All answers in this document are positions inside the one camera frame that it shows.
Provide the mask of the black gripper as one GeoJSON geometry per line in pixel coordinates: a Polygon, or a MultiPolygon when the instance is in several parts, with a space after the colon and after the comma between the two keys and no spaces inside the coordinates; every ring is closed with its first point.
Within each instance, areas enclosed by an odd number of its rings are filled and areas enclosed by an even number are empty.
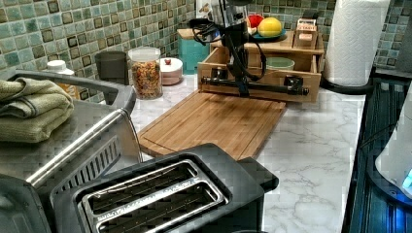
{"type": "Polygon", "coordinates": [[[230,53],[227,69],[235,79],[239,95],[246,97],[249,95],[244,49],[249,38],[246,5],[241,6],[241,1],[237,0],[218,1],[223,20],[223,45],[230,53]]]}

